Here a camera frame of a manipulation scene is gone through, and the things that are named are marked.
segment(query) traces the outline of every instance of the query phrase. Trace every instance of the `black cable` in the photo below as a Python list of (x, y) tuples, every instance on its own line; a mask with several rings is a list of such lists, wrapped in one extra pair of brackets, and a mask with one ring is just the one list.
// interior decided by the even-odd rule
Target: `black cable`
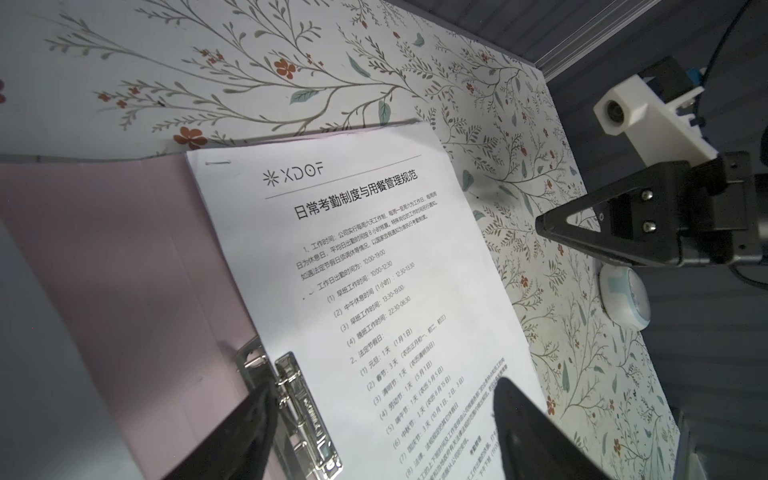
[(755, 288), (760, 288), (763, 290), (768, 290), (768, 283), (764, 282), (758, 282), (757, 280), (751, 279), (748, 276), (744, 276), (743, 273), (739, 271), (739, 269), (735, 265), (731, 265), (728, 267), (730, 269), (730, 272), (739, 280), (746, 283), (747, 285), (754, 286)]
[[(726, 29), (725, 33), (723, 33), (723, 36), (720, 38), (720, 42), (715, 47), (715, 51), (712, 52), (712, 57), (710, 58), (710, 62), (707, 64), (707, 69), (704, 71), (704, 75), (701, 78), (700, 86), (703, 87), (707, 80), (710, 77), (710, 73), (712, 72), (712, 67), (715, 65), (715, 61), (717, 60), (718, 55), (720, 55), (720, 50), (723, 49), (723, 45), (725, 45), (725, 41), (730, 37), (730, 33), (733, 31), (733, 28), (736, 27), (736, 24), (739, 23), (739, 20), (741, 19), (741, 16), (744, 15), (744, 12), (746, 9), (750, 6), (750, 3), (752, 3), (752, 0), (746, 0), (744, 2), (744, 5), (741, 6), (739, 11), (736, 13), (736, 16), (733, 17), (733, 21), (728, 25), (728, 28)], [(696, 103), (694, 104), (694, 118), (698, 120), (699, 118), (699, 104), (701, 103), (701, 97), (702, 95), (699, 95), (699, 98), (696, 100)]]

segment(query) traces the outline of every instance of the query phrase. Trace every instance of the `starburst logo icon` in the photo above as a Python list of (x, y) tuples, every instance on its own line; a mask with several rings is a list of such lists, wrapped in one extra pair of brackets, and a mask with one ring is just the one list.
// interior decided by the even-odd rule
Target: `starburst logo icon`
[(271, 187), (274, 187), (277, 185), (277, 175), (276, 172), (273, 172), (271, 170), (267, 170), (264, 174), (264, 181), (267, 185), (270, 185)]

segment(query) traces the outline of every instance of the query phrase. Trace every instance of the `table surface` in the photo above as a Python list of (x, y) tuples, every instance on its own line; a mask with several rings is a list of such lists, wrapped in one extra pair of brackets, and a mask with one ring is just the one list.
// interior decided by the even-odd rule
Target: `table surface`
[(679, 432), (642, 336), (604, 314), (593, 259), (535, 233), (585, 193), (540, 71), (378, 0), (16, 3), (0, 19), (5, 154), (136, 158), (430, 123), (551, 419), (615, 478), (672, 478)]

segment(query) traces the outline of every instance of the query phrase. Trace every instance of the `dark gray wall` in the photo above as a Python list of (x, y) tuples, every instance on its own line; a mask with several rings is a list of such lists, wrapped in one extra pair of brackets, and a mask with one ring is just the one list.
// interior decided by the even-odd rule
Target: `dark gray wall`
[(143, 480), (67, 327), (0, 222), (0, 478)]
[(531, 63), (611, 3), (611, 0), (405, 1)]
[[(640, 170), (626, 137), (608, 137), (592, 107), (609, 88), (666, 55), (707, 64), (738, 8), (662, 0), (550, 82), (589, 190)], [(768, 124), (768, 2), (756, 0), (715, 65), (700, 114), (720, 151), (749, 151), (756, 173)], [(744, 273), (768, 281), (768, 268)], [(670, 405), (690, 423), (710, 480), (768, 478), (768, 293), (721, 268), (641, 271), (652, 320), (643, 337)]]

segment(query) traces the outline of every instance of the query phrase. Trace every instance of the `white paper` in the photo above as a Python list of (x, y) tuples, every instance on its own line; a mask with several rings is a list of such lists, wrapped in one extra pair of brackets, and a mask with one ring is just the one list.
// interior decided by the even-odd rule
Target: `white paper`
[(432, 129), (188, 157), (267, 354), (293, 351), (304, 372), (339, 478), (503, 478), (495, 380), (545, 401)]

